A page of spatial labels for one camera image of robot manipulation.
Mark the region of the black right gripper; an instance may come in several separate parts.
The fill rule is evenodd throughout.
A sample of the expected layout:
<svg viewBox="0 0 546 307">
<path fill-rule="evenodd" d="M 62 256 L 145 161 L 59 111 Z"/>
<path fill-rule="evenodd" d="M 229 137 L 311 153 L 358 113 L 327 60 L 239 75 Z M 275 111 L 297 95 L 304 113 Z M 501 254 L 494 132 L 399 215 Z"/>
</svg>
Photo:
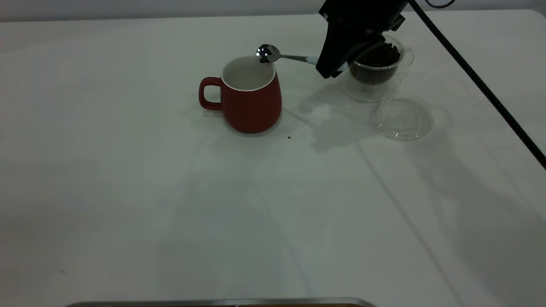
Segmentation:
<svg viewBox="0 0 546 307">
<path fill-rule="evenodd" d="M 383 35 L 404 22 L 408 0 L 326 0 L 319 14 L 327 21 L 326 38 L 316 64 L 323 78 L 336 78 L 353 62 L 382 46 Z"/>
</svg>

